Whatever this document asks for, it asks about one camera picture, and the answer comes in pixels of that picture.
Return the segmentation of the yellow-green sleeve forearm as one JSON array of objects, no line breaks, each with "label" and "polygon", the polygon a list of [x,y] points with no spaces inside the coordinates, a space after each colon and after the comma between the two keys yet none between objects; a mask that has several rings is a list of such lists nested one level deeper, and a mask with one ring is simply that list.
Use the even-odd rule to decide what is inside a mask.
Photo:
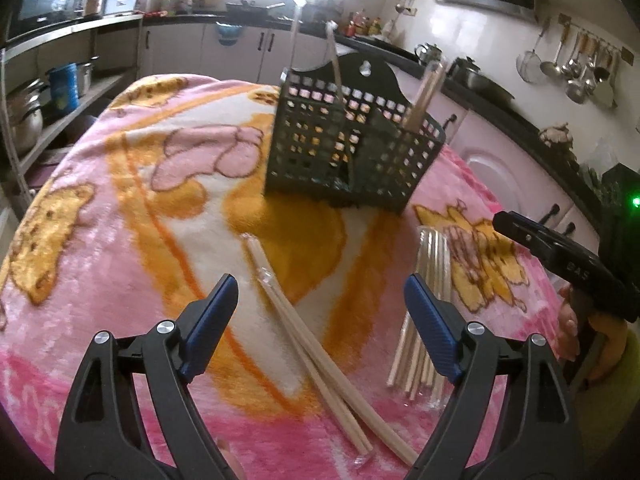
[{"label": "yellow-green sleeve forearm", "polygon": [[575,398],[585,463],[592,467],[614,445],[639,403],[639,341],[627,328],[622,356],[603,378]]}]

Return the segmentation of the person's right hand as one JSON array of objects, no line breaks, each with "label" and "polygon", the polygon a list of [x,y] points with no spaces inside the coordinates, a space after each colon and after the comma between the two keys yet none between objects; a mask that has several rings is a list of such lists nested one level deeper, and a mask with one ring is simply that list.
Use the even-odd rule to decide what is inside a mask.
[{"label": "person's right hand", "polygon": [[[559,296],[562,306],[558,314],[558,353],[563,361],[575,362],[580,356],[579,333],[584,326],[574,308],[578,297],[570,284],[560,288]],[[598,360],[587,376],[588,382],[595,384],[610,376],[620,364],[626,350],[628,324],[625,320],[599,311],[592,311],[587,320],[589,326],[604,338]]]}]

